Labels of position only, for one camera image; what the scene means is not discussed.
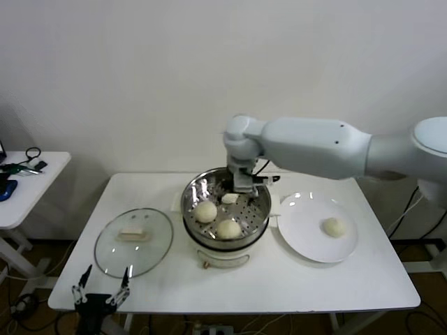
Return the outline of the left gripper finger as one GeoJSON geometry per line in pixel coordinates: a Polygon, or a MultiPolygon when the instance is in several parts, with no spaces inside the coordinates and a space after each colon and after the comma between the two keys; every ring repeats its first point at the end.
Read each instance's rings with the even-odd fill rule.
{"type": "Polygon", "coordinates": [[[86,303],[87,296],[85,293],[85,286],[91,274],[92,265],[89,265],[86,272],[81,275],[77,285],[73,285],[71,288],[73,300],[75,303],[86,303]]]}
{"type": "Polygon", "coordinates": [[[123,304],[130,295],[129,287],[129,268],[125,269],[121,286],[119,290],[111,297],[106,299],[107,304],[123,304]]]}

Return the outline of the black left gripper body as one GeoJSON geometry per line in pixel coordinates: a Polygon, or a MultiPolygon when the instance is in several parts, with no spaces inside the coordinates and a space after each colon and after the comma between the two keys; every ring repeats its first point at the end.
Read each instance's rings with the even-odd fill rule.
{"type": "Polygon", "coordinates": [[[112,295],[86,294],[87,301],[75,304],[79,316],[76,334],[100,334],[103,321],[117,311],[117,306],[107,302],[112,295]]]}

